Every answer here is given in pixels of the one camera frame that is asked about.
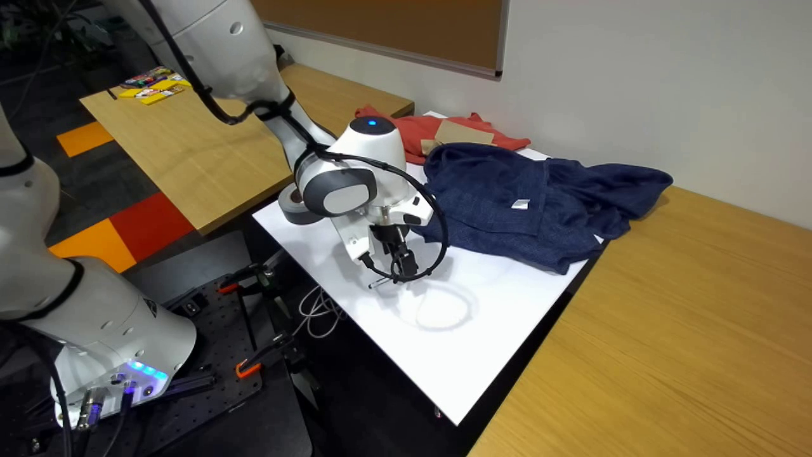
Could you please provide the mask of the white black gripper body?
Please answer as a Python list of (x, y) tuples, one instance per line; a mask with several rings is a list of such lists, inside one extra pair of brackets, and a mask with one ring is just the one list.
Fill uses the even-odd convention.
[(435, 219), (435, 206), (423, 187), (409, 177), (395, 177), (379, 196), (345, 216), (333, 219), (345, 254), (367, 271), (391, 281), (423, 277), (405, 236)]

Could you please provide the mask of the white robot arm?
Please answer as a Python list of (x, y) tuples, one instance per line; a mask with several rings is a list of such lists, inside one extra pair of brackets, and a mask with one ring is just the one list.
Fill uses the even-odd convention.
[(421, 268), (405, 233), (430, 225), (438, 203), (405, 173), (400, 132), (386, 116), (356, 116), (339, 136), (298, 101), (276, 50), (248, 0), (101, 0), (148, 43), (159, 64), (181, 70), (204, 106), (224, 125), (248, 116), (279, 140), (293, 183), (279, 192), (290, 222), (327, 219), (345, 254), (366, 268), (414, 281)]

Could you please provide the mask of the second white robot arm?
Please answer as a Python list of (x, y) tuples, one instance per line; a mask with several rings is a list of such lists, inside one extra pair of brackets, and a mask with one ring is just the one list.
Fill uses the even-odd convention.
[(100, 415), (158, 400), (195, 351), (197, 329), (95, 255), (62, 258), (45, 236), (62, 206), (58, 175), (13, 132), (0, 109), (0, 320), (62, 351), (53, 360), (58, 423), (78, 423), (90, 398)]

